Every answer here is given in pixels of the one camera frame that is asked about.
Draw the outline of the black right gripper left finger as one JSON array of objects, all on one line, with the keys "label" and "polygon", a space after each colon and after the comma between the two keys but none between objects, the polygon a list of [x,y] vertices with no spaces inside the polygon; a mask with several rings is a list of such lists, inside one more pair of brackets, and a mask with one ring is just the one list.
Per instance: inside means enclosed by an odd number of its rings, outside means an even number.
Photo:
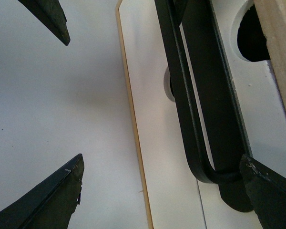
[{"label": "black right gripper left finger", "polygon": [[83,172],[78,154],[0,211],[0,229],[66,229],[81,202]]}]

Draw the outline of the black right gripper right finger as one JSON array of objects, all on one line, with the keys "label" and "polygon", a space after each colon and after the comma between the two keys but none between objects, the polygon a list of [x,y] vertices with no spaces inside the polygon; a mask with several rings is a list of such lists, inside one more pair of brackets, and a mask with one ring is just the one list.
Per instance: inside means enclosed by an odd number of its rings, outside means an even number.
[{"label": "black right gripper right finger", "polygon": [[248,155],[240,171],[262,228],[286,229],[286,178]]}]

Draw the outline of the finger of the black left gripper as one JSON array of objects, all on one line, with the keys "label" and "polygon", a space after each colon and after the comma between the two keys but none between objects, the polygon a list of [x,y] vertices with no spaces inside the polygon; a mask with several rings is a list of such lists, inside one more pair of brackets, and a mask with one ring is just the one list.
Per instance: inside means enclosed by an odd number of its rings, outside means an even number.
[{"label": "finger of the black left gripper", "polygon": [[65,46],[70,43],[67,19],[58,0],[19,0]]}]

